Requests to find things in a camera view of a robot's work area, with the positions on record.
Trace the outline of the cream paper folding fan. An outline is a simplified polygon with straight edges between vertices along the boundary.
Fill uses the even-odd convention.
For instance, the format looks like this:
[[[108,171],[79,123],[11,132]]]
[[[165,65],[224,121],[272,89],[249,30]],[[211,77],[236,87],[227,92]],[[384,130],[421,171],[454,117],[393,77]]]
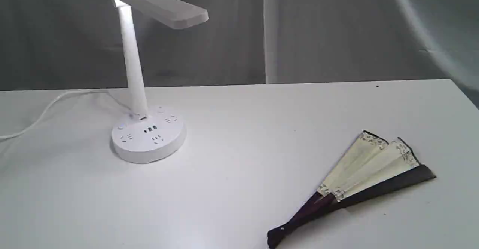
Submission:
[[[304,205],[267,232],[267,246],[277,248],[296,229],[320,217],[435,178],[402,138],[388,141],[361,131]]]

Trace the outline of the grey backdrop curtain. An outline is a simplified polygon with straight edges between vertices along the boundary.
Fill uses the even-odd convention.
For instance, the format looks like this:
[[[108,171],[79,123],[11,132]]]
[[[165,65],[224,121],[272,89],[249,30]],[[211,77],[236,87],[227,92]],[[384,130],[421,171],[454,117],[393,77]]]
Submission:
[[[133,10],[148,87],[448,78],[478,105],[478,0],[183,0]],[[1,0],[1,90],[126,87],[112,0]]]

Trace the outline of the white desk lamp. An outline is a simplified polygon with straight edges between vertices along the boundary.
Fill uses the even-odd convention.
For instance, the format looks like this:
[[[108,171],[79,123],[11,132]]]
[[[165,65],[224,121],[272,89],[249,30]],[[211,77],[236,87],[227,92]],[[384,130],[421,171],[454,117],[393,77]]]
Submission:
[[[135,35],[132,9],[172,29],[194,27],[209,20],[207,9],[182,0],[113,0],[118,11],[130,111],[111,132],[116,154],[126,162],[148,164],[169,157],[186,140],[186,125],[171,108],[149,107]]]

